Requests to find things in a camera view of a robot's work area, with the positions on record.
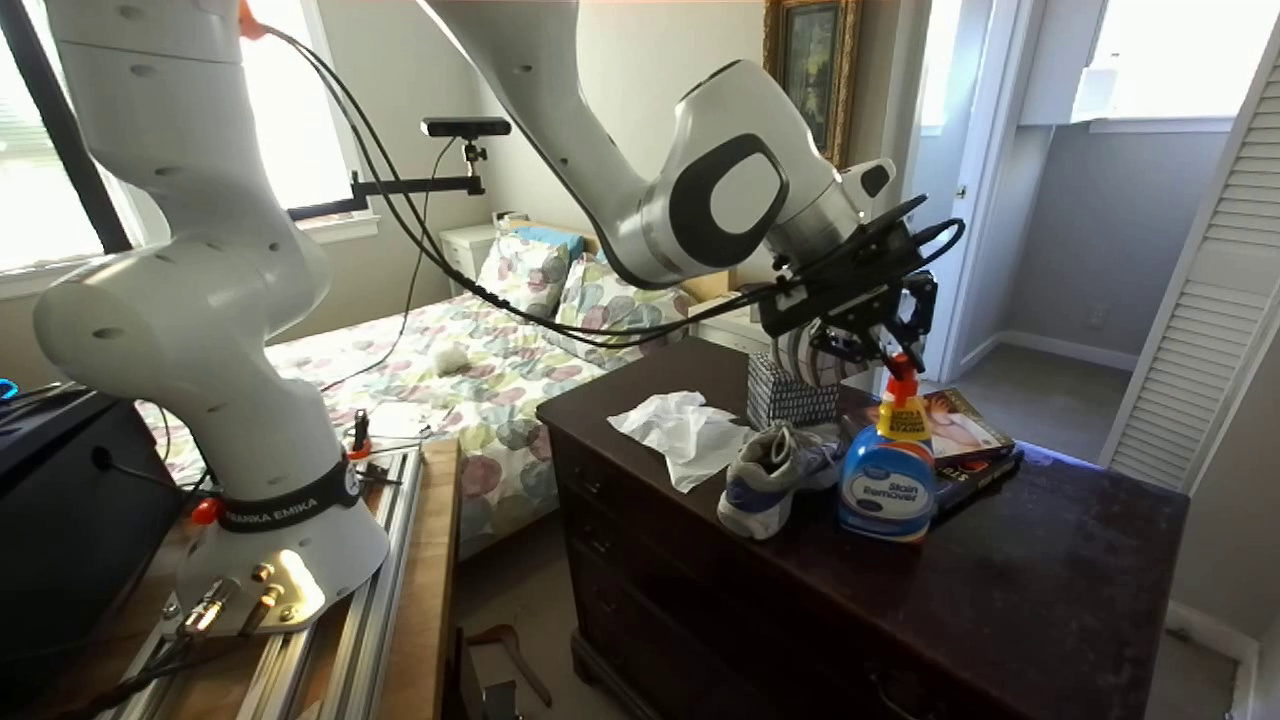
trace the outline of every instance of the tissue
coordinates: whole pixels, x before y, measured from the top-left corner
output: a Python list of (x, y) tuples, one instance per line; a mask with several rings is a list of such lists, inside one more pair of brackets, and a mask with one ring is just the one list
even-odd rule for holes
[(752, 436), (731, 411), (708, 408), (706, 393), (647, 394), (632, 411), (609, 417), (609, 425), (662, 452), (678, 492), (713, 478)]

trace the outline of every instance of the picture frame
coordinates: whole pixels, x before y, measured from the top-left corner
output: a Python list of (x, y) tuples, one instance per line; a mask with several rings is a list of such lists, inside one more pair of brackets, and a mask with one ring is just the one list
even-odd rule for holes
[(861, 0), (767, 0), (763, 63), (817, 149), (846, 166)]

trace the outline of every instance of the bed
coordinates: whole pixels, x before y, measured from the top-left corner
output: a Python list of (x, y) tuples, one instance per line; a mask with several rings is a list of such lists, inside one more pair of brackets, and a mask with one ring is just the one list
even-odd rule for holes
[[(481, 285), (559, 322), (637, 327), (686, 316), (686, 292), (637, 292), (580, 239), (549, 237), (557, 232), (505, 232), (485, 256)], [(363, 408), (378, 436), (408, 440), (424, 431), (455, 440), (462, 559), (470, 559), (557, 507), (554, 448), (537, 403), (639, 350), (587, 349), (478, 294), (452, 294), (408, 316), (271, 345), (268, 356), (282, 375), (323, 389), (340, 431)], [(165, 436), (170, 468), (179, 478), (205, 476), (194, 436), (160, 421), (157, 408), (145, 408), (145, 417)]]

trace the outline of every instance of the louvered door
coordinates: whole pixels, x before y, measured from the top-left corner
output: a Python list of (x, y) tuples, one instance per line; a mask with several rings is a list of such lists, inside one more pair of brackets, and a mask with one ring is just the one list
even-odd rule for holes
[(1223, 421), (1275, 337), (1280, 292), (1280, 69), (1275, 31), (1241, 109), (1103, 458), (1193, 492)]

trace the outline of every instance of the floral bedspread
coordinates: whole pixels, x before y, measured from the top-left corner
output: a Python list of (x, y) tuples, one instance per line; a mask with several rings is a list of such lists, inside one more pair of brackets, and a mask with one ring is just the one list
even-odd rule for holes
[[(367, 408), (371, 436), (382, 436), (378, 408), (402, 408), (402, 417), (418, 417), (424, 436), (462, 440), (462, 555), (557, 507), (554, 448), (537, 403), (637, 356), (580, 350), (580, 345), (478, 294), (424, 303), (403, 319), (402, 340), (395, 331), (402, 316), (386, 316), (275, 345), (268, 356), (282, 375), (323, 389), (340, 431), (352, 427), (358, 408)], [(171, 436), (170, 464), (194, 464), (194, 448), (184, 452), (171, 427), (165, 436)]]

